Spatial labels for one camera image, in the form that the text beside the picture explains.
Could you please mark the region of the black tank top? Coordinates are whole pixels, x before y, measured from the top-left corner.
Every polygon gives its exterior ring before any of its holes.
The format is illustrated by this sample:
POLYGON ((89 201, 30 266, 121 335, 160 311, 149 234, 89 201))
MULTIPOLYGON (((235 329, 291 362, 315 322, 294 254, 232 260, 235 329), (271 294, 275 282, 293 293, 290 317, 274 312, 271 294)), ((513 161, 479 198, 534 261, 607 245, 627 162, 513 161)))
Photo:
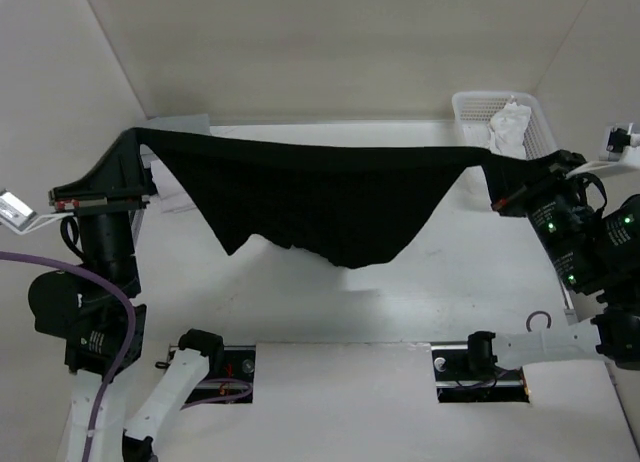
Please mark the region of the black tank top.
POLYGON ((327 147, 140 129, 228 254, 253 235, 357 269, 393 260, 461 174, 473 147, 327 147))

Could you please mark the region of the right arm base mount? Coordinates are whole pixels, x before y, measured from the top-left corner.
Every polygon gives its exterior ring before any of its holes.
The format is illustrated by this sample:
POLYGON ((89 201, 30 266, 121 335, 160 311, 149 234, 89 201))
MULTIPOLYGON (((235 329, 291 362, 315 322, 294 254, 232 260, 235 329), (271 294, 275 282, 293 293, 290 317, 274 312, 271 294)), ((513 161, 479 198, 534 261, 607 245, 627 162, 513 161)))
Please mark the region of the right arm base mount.
POLYGON ((436 397, 440 403, 529 403, 524 372, 470 368, 465 344, 435 344, 430 347, 436 397))

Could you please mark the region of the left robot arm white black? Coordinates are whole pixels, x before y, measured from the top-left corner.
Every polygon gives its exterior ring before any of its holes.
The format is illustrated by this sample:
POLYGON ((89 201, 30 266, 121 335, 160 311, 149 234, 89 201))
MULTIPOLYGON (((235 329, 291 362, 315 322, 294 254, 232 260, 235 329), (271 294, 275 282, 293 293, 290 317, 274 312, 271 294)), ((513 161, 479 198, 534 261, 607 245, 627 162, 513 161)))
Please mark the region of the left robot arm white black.
POLYGON ((152 187, 141 151, 166 159, 195 140, 193 133, 129 129, 86 175, 49 193, 79 263, 32 257, 45 273, 32 282, 28 303, 36 331, 64 341, 64 362, 75 378, 71 461, 155 460, 160 438, 196 386, 223 372, 223 339, 189 330, 142 408, 126 413, 147 313, 145 305, 133 304, 141 291, 133 217, 146 208, 152 187))

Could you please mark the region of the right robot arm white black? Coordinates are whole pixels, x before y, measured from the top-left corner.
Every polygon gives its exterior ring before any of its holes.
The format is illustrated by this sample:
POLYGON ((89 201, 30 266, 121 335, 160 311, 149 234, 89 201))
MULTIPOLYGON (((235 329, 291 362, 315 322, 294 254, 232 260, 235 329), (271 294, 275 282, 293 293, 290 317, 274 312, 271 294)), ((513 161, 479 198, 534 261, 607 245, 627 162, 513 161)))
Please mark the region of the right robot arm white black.
POLYGON ((538 362, 605 360, 639 367, 639 197, 607 208, 605 184, 585 159, 557 151, 534 160, 491 156, 482 165, 491 208, 526 219, 566 294, 592 312, 520 334, 478 331, 464 366, 483 378, 538 362))

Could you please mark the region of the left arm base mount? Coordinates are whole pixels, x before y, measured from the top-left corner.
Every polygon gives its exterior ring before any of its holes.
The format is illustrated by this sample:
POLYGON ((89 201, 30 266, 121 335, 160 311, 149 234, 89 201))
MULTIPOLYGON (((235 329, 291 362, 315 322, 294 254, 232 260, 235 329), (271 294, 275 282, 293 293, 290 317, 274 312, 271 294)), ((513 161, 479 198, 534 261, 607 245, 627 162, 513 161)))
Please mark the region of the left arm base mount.
POLYGON ((221 346, 205 353, 197 351, 192 358, 208 358, 209 372, 187 397, 186 405, 250 404, 256 375, 255 346, 221 346))

